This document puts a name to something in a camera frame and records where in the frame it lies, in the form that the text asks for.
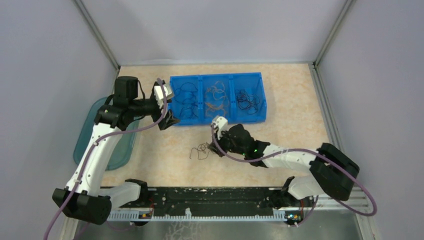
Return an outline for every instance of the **blue bin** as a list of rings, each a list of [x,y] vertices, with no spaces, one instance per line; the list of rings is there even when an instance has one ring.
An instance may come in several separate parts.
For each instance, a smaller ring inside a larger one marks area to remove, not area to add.
[[[88,116],[85,119],[84,125],[82,126],[81,133],[79,134],[78,141],[76,142],[75,149],[73,151],[73,160],[78,165],[84,156],[87,146],[90,142],[90,137],[93,133],[94,119],[96,117],[98,109],[105,104],[106,97],[99,99],[92,106],[88,112]],[[137,128],[139,121],[132,122],[126,129],[134,130]],[[121,139],[115,146],[115,149],[110,156],[110,160],[107,164],[106,170],[115,170],[128,163],[133,152],[133,145],[136,139],[136,133],[127,133],[122,135]]]
[[[231,124],[260,123],[267,101],[260,72],[171,76],[174,98],[169,105],[178,126],[210,124],[223,116]]]

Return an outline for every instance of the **black wire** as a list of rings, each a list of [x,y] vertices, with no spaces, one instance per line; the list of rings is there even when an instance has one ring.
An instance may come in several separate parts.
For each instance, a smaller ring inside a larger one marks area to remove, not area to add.
[[[197,160],[205,160],[205,159],[207,159],[209,157],[209,153],[213,153],[214,154],[213,151],[211,151],[211,150],[208,149],[208,146],[209,146],[209,143],[204,142],[204,143],[199,144],[199,146],[197,146],[197,147],[193,147],[190,150],[190,156],[188,158],[192,159],[193,150],[196,150],[197,151]],[[200,158],[200,152],[206,154],[206,157]]]
[[[132,123],[134,123],[134,122],[136,122],[136,121],[138,121],[138,120],[142,120],[142,119],[144,119],[146,116],[145,115],[143,115],[143,116],[141,116],[141,117],[139,117],[139,118],[136,118],[136,119],[134,119],[133,121],[131,121],[128,125],[130,125],[130,124],[132,124]]]
[[[245,89],[235,91],[235,100],[240,110],[246,110],[247,114],[253,115],[258,112],[258,106],[261,102],[257,94],[248,94]]]
[[[109,103],[111,102],[111,100],[114,98],[114,95],[112,94],[112,95],[109,95],[107,98],[106,98],[106,101],[104,101],[104,104],[106,104],[106,105],[109,105]]]
[[[143,100],[146,100],[146,94],[143,91],[142,83],[140,82],[140,80],[137,80],[137,81],[138,81],[138,85],[140,86],[141,94],[143,94]]]
[[[194,90],[185,90],[184,86],[187,85],[193,85]],[[181,104],[181,110],[179,112],[179,117],[181,119],[198,119],[199,117],[196,115],[195,109],[198,107],[198,99],[197,99],[197,93],[198,89],[196,85],[192,82],[185,82],[183,83],[179,88],[174,90],[175,96],[172,99],[174,102]],[[180,95],[182,93],[189,93],[190,96],[185,97],[183,100],[180,99]]]

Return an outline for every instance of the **white wall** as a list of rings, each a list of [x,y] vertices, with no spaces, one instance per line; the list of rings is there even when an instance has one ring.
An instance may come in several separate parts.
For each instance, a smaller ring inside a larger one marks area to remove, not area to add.
[[[385,240],[424,238],[424,1],[357,1],[320,71]]]
[[[345,0],[84,0],[120,65],[313,61]]]
[[[42,239],[58,209],[52,193],[76,168],[83,122],[115,70],[71,0],[2,0],[0,33],[0,235]]]

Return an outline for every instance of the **metal floor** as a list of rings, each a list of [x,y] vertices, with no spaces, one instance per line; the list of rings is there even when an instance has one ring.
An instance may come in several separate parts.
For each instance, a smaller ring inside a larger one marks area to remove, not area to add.
[[[124,229],[128,222],[111,222]],[[118,232],[106,224],[91,225],[80,240],[362,240],[355,214],[316,210],[301,227],[280,222],[149,222]]]

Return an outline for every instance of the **brown wire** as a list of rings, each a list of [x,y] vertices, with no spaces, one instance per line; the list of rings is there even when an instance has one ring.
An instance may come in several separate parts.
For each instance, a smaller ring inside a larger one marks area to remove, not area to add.
[[[303,199],[300,200],[300,216],[302,218],[304,217],[304,201],[303,201]]]
[[[218,88],[217,85],[221,84],[222,85],[222,89]],[[209,112],[215,113],[217,111],[223,111],[223,116],[225,117],[227,115],[227,111],[224,109],[226,107],[228,107],[230,105],[230,101],[227,97],[227,94],[225,92],[225,85],[222,81],[216,81],[215,84],[213,86],[210,86],[206,89],[206,93],[212,93],[212,97],[214,100],[219,101],[222,99],[222,103],[221,105],[217,106],[214,105],[210,102],[205,102],[204,104],[208,107],[208,109],[206,109],[206,113],[205,115],[207,117],[213,117]],[[215,97],[215,94],[222,94],[224,93],[223,96],[221,97]]]
[[[193,147],[190,150],[190,156],[188,158],[192,159],[193,150],[196,150],[197,151],[197,160],[205,160],[205,159],[207,159],[209,157],[209,153],[211,152],[211,150],[208,149],[208,146],[209,146],[209,143],[204,142],[204,143],[199,144],[199,146],[197,146],[197,147]],[[206,154],[206,157],[200,158],[200,153],[201,152],[204,153],[204,154]]]

